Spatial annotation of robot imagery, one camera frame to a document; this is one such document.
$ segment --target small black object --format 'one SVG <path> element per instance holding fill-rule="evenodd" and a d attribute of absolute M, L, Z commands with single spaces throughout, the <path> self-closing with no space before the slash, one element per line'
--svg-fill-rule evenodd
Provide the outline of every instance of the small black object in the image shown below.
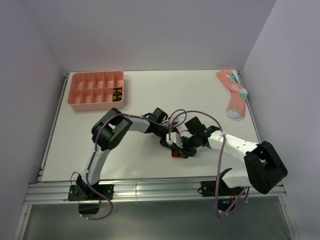
<path fill-rule="evenodd" d="M 259 193 L 267 194 L 285 176 L 288 170 L 270 142 L 263 141 L 244 156 L 249 181 Z"/>
<path fill-rule="evenodd" d="M 235 194 L 238 196 L 242 190 L 243 187 L 234 187 L 234 188 L 229 188 L 222 179 L 220 179 L 219 182 L 219 196 L 226 197 L 226 196 L 231 196 Z M 201 182 L 201 188 L 199 188 L 203 197 L 214 197 L 216 195 L 216 181 L 202 181 Z"/>
<path fill-rule="evenodd" d="M 78 205 L 78 211 L 82 215 L 97 214 L 99 209 L 99 203 L 79 203 Z"/>
<path fill-rule="evenodd" d="M 220 130 L 216 126 L 210 126 L 206 128 L 196 116 L 187 121 L 185 124 L 189 133 L 192 134 L 191 137 L 181 137 L 183 148 L 172 149 L 181 158 L 194 157 L 197 153 L 197 148 L 207 147 L 210 148 L 209 140 L 211 134 L 215 131 Z"/>
<path fill-rule="evenodd" d="M 161 108 L 157 107 L 153 113 L 148 114 L 148 119 L 160 124 L 165 118 L 168 117 L 168 114 L 163 111 Z"/>
<path fill-rule="evenodd" d="M 114 194 L 113 184 L 99 184 L 98 182 L 92 185 L 92 188 L 112 200 Z M 71 185 L 69 189 L 68 201 L 87 201 L 100 200 L 100 196 L 94 193 L 88 185 L 78 176 L 76 185 Z"/>
<path fill-rule="evenodd" d="M 218 199 L 218 209 L 221 211 L 227 211 L 230 205 L 232 204 L 231 199 Z M 234 204 L 230 211 L 234 210 L 236 205 Z"/>
<path fill-rule="evenodd" d="M 109 110 L 92 128 L 92 141 L 95 143 L 98 132 L 101 127 L 107 122 L 112 116 L 120 114 L 121 112 L 112 108 Z M 106 125 L 99 136 L 98 145 L 101 147 L 101 150 L 106 149 L 112 150 L 119 145 L 121 140 L 124 138 L 125 134 L 128 132 L 129 128 L 132 125 L 132 121 L 125 116 L 118 116 L 111 120 L 110 124 L 114 125 L 115 128 L 112 129 L 109 125 Z"/>

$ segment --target white table surface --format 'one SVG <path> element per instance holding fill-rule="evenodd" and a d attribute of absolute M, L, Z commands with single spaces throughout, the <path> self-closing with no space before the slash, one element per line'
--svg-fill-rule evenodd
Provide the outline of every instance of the white table surface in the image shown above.
<path fill-rule="evenodd" d="M 245 118 L 235 121 L 226 115 L 229 90 L 216 76 L 217 70 L 126 71 L 125 106 L 121 112 L 141 115 L 156 107 L 169 115 L 176 109 L 199 110 L 215 117 L 229 134 L 258 142 L 254 124 L 246 106 Z M 93 142 L 91 128 L 107 111 L 75 112 L 67 103 L 69 76 L 60 112 L 47 154 L 43 182 L 69 181 L 73 172 L 83 172 Z M 206 116 L 197 117 L 208 127 L 215 125 Z M 141 179 L 215 176 L 218 150 L 197 149 L 195 157 L 172 158 L 169 149 L 160 146 L 152 134 L 128 132 L 108 156 L 101 179 Z M 224 154 L 222 168 L 245 168 L 238 160 Z"/>

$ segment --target white wall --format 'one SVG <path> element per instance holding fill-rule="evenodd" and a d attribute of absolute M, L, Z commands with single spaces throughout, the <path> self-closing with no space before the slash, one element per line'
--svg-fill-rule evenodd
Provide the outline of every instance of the white wall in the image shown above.
<path fill-rule="evenodd" d="M 288 169 L 288 199 L 303 239 L 320 238 L 320 1 L 278 0 L 242 77 L 262 139 Z"/>
<path fill-rule="evenodd" d="M 21 0 L 65 71 L 242 69 L 276 0 Z"/>
<path fill-rule="evenodd" d="M 0 2 L 0 239 L 12 239 L 34 183 L 63 76 L 17 0 Z"/>

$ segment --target sock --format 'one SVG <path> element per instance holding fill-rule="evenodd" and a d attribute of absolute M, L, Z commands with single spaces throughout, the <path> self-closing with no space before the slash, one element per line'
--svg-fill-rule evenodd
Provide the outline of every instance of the sock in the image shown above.
<path fill-rule="evenodd" d="M 237 79 L 232 77 L 234 75 L 231 70 L 221 70 L 217 72 L 216 76 L 231 93 L 226 114 L 236 121 L 241 121 L 246 115 L 247 90 L 238 83 Z"/>

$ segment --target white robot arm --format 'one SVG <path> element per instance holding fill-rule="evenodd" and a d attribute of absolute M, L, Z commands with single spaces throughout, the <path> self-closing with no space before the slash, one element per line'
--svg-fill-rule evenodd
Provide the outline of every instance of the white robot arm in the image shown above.
<path fill-rule="evenodd" d="M 223 185 L 227 191 L 253 187 L 267 194 L 288 174 L 276 150 L 267 141 L 256 143 L 240 139 L 221 132 L 216 126 L 205 127 L 197 117 L 184 123 L 191 134 L 191 137 L 185 137 L 175 127 L 171 132 L 168 126 L 162 124 L 166 117 L 168 115 L 160 108 L 141 118 L 131 117 L 116 108 L 111 109 L 91 130 L 95 147 L 84 172 L 76 180 L 77 189 L 72 188 L 70 194 L 81 196 L 81 200 L 97 199 L 95 194 L 102 190 L 99 181 L 106 159 L 128 131 L 157 135 L 160 145 L 170 149 L 174 158 L 194 157 L 201 146 L 220 150 L 225 136 L 223 151 L 243 163 L 243 168 L 228 168 L 221 174 L 219 186 Z"/>

